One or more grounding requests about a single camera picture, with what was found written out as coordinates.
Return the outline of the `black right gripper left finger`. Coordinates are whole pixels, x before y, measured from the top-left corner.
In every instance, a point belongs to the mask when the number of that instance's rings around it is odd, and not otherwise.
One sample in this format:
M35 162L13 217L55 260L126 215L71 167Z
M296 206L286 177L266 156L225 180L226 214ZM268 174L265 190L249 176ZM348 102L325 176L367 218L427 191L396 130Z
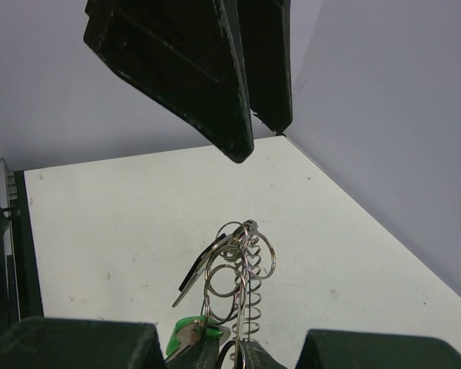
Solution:
M164 368L153 324L29 317L0 337L0 368Z

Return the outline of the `black key tag with key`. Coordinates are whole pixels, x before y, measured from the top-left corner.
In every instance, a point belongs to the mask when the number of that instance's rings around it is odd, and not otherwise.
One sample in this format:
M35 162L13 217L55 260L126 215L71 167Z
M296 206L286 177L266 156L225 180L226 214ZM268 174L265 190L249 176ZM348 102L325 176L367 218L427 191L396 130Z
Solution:
M199 256L197 256L195 262L192 264L190 270L185 275L183 281L181 282L178 288L180 294L177 296L176 300L171 305L172 308L176 308L181 303L181 301L192 288L194 283L203 273L204 269L206 268L206 263L210 259L212 253L216 251L217 247L221 246L224 243L224 240L226 240L227 238L228 236L226 234L221 234L220 236L217 236L217 238L210 245L208 245L200 253Z

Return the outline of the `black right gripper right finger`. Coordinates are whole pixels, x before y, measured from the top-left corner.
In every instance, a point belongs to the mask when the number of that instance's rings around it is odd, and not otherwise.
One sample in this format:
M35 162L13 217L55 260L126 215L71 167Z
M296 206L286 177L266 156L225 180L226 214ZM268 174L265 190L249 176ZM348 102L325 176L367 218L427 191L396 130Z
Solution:
M461 368L461 354L433 337L310 330L297 368Z

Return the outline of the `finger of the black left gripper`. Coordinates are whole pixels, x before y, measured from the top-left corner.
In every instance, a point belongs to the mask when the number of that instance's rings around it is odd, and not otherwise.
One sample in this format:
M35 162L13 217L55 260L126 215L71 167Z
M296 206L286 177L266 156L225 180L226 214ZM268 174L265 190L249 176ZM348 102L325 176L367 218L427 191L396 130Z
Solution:
M293 120L290 1L239 1L238 16L250 108L271 131Z
M254 149L236 1L89 1L85 44L235 163Z

